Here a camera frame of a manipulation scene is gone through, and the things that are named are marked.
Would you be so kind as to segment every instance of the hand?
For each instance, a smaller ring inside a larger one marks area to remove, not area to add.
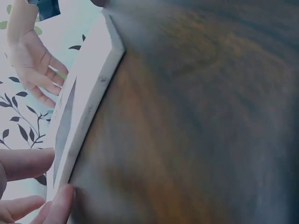
[[[54,150],[0,149],[0,197],[6,188],[7,181],[33,178],[45,173],[54,160]],[[48,202],[41,209],[31,224],[66,224],[73,198],[73,187],[66,185],[56,194],[53,202]],[[40,196],[29,196],[11,201],[0,201],[1,221],[13,224],[28,213],[40,208],[45,203]]]
[[[17,43],[9,45],[9,51],[8,58],[23,87],[42,103],[54,107],[53,100],[43,94],[39,87],[58,96],[61,90],[58,86],[64,84],[64,79],[52,68],[68,74],[67,68],[50,54],[34,30],[23,35]]]

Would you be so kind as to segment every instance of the wooden surface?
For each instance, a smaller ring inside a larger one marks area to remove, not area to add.
[[[106,11],[127,54],[71,177],[74,223],[299,223],[298,1]]]

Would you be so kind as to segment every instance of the wood grain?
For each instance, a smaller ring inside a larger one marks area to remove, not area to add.
[[[110,0],[124,56],[74,223],[298,223],[299,4]]]

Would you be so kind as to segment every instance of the finger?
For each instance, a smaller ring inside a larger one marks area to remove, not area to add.
[[[64,79],[58,75],[52,68],[48,68],[46,76],[59,86],[63,86]]]
[[[70,216],[73,194],[74,188],[71,185],[63,186],[57,192],[43,224],[66,224]]]
[[[66,66],[64,64],[62,64],[59,60],[57,60],[53,55],[51,55],[49,66],[62,72],[63,74],[67,75],[69,73]]]
[[[37,86],[31,89],[32,95],[37,98],[41,103],[47,105],[48,107],[54,108],[55,102],[47,97]]]
[[[29,196],[11,201],[1,201],[0,207],[8,211],[13,221],[17,221],[40,208],[44,203],[45,200],[40,196]]]
[[[26,71],[26,78],[31,83],[37,85],[38,87],[44,88],[46,91],[52,93],[53,95],[58,96],[60,93],[60,87],[54,85],[51,79],[38,73],[34,69],[28,69]]]
[[[0,149],[0,162],[8,181],[34,178],[51,167],[55,157],[53,148],[47,149]]]
[[[44,221],[46,220],[46,218],[48,216],[48,213],[50,211],[51,204],[52,204],[52,202],[47,202],[43,206],[43,208],[40,210],[38,215],[35,217],[35,219],[33,219],[31,224],[42,224],[42,223],[44,223]]]

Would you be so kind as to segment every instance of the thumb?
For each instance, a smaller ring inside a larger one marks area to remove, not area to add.
[[[0,201],[1,220],[7,223],[14,223],[32,211],[40,208],[44,203],[45,200],[40,196],[29,196],[10,201]]]

